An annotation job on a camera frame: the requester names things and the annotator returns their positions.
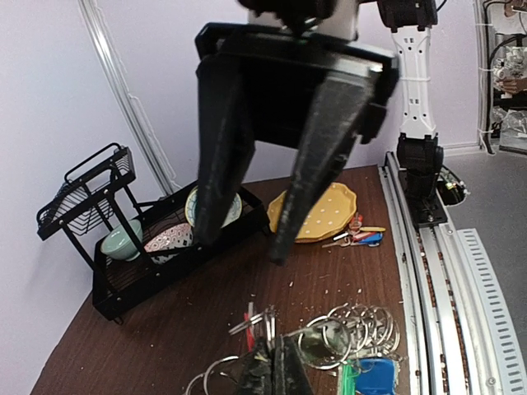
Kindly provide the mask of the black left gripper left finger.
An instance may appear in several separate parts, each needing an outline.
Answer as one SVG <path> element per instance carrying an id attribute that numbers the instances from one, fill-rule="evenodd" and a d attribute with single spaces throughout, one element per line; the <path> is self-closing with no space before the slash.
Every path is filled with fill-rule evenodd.
<path id="1" fill-rule="evenodd" d="M 273 394 L 273 356 L 266 341 L 257 341 L 254 349 L 245 357 L 235 394 Z"/>

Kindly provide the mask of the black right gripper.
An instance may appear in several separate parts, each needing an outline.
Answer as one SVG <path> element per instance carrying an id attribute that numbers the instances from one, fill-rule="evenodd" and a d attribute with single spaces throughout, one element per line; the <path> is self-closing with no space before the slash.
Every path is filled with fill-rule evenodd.
<path id="1" fill-rule="evenodd" d="M 219 237 L 254 140 L 298 147 L 269 252 L 282 265 L 355 143 L 378 136 L 399 60 L 388 50 L 328 35 L 296 39 L 277 27 L 225 22 L 208 22 L 194 43 L 200 59 L 197 241 L 210 245 Z"/>

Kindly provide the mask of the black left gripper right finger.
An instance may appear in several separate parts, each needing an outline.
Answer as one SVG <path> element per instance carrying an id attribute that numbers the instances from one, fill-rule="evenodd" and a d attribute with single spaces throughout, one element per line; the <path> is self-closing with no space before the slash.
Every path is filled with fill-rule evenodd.
<path id="1" fill-rule="evenodd" d="M 275 395 L 313 395 L 313 389 L 291 337 L 275 341 L 273 357 L 273 393 Z"/>

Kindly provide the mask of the red key tag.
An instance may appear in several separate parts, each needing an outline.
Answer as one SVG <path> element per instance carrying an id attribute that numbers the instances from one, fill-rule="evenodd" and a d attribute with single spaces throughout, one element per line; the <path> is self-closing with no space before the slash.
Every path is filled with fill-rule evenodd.
<path id="1" fill-rule="evenodd" d="M 255 346 L 255 338 L 254 338 L 254 327 L 248 326 L 245 329 L 245 339 L 246 339 L 246 345 L 248 348 L 248 351 L 252 351 Z"/>

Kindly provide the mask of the green key tag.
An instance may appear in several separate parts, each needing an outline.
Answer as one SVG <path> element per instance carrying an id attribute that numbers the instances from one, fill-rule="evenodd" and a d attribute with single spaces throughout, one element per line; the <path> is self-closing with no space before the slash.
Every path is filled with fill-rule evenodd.
<path id="1" fill-rule="evenodd" d="M 360 375 L 360 366 L 357 363 L 348 362 L 338 368 L 338 395 L 356 395 L 357 378 Z"/>

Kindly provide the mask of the grey disc keyring organizer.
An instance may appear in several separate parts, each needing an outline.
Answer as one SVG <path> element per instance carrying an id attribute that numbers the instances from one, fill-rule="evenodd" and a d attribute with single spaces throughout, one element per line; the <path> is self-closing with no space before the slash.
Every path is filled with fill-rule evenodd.
<path id="1" fill-rule="evenodd" d="M 338 368 L 348 362 L 360 366 L 357 394 L 394 394 L 398 385 L 401 356 L 399 325 L 391 312 L 375 305 L 345 303 L 313 318 L 295 331 L 278 334 L 276 310 L 268 307 L 260 313 L 250 304 L 242 323 L 230 329 L 235 335 L 254 327 L 255 343 L 266 341 L 274 357 L 275 341 L 291 337 L 305 368 L 330 374 L 337 380 Z M 212 362 L 204 372 L 192 378 L 187 394 L 235 394 L 245 364 L 243 355 L 228 355 Z"/>

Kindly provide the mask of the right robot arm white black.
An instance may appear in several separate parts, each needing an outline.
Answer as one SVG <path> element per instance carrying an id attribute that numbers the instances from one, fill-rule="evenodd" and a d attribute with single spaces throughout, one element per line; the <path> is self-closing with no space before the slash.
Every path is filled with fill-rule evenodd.
<path id="1" fill-rule="evenodd" d="M 358 1 L 245 1 L 253 24 L 209 22 L 195 45 L 199 166 L 194 233 L 221 233 L 257 142 L 296 150 L 270 257 L 283 263 L 303 220 L 356 143 L 374 139 L 396 88 L 403 95 L 397 158 L 414 225 L 436 197 L 443 150 L 429 93 L 433 1 L 379 1 L 395 51 L 358 40 Z"/>

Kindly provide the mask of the yellow dotted plate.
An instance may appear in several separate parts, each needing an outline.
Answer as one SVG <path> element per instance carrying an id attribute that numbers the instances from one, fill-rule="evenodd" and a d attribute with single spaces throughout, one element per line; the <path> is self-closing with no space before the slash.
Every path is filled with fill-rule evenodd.
<path id="1" fill-rule="evenodd" d="M 341 232 L 357 213 L 357 195 L 345 184 L 331 183 L 303 220 L 295 242 L 316 243 Z"/>

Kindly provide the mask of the white blue patterned plate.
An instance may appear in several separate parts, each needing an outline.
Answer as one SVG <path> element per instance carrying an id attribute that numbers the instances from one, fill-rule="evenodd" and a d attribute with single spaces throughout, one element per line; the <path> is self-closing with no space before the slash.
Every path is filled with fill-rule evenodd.
<path id="1" fill-rule="evenodd" d="M 198 187 L 194 186 L 186 199 L 184 206 L 184 216 L 186 221 L 192 226 L 195 226 L 196 215 L 197 215 L 197 201 L 198 201 Z M 237 193 L 230 206 L 229 211 L 226 214 L 226 218 L 223 221 L 222 227 L 228 226 L 230 223 L 238 220 L 241 216 L 243 209 L 242 200 L 240 195 Z"/>

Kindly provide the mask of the yellow key tag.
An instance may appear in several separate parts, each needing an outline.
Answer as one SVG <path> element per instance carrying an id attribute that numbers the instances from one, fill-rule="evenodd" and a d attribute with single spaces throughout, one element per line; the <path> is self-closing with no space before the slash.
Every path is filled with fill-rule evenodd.
<path id="1" fill-rule="evenodd" d="M 375 232 L 375 233 L 379 233 L 379 232 L 385 232 L 386 231 L 386 228 L 385 227 L 380 227 L 380 226 L 363 226 L 360 228 L 360 232 Z"/>

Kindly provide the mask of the blue key tag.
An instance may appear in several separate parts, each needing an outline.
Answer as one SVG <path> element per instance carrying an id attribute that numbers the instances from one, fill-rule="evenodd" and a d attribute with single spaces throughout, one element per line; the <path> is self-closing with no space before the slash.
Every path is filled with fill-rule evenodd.
<path id="1" fill-rule="evenodd" d="M 382 232 L 361 232 L 352 237 L 351 245 L 366 245 L 377 247 L 384 238 Z"/>

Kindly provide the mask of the pink patterned dish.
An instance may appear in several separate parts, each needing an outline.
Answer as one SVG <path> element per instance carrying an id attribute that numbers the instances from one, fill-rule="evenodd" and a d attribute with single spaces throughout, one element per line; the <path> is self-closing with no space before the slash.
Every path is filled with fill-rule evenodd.
<path id="1" fill-rule="evenodd" d="M 194 234 L 189 223 L 174 225 L 162 231 L 144 246 L 147 253 L 188 248 L 193 245 Z"/>

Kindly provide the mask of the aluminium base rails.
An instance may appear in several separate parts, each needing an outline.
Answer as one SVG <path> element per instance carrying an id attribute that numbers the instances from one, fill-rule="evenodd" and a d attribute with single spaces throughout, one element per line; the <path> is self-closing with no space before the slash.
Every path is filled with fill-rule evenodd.
<path id="1" fill-rule="evenodd" d="M 475 229 L 413 227 L 402 171 L 379 168 L 397 254 L 409 394 L 524 394 L 526 369 L 505 298 Z"/>

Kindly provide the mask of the teal ceramic bowl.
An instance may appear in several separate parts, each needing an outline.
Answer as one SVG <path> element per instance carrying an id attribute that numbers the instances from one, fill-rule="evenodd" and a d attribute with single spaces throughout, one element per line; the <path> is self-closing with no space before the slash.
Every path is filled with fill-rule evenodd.
<path id="1" fill-rule="evenodd" d="M 133 261 L 140 252 L 122 225 L 113 229 L 102 241 L 100 251 L 107 257 L 119 261 Z"/>

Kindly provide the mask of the right aluminium frame post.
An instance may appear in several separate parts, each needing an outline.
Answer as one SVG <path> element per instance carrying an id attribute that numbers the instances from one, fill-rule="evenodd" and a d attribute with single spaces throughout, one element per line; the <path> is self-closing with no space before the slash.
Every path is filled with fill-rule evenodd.
<path id="1" fill-rule="evenodd" d="M 161 147 L 140 99 L 130 90 L 125 67 L 114 46 L 104 14 L 96 1 L 79 0 L 88 35 L 94 45 L 110 90 L 161 191 L 171 195 L 181 189 L 176 172 Z"/>

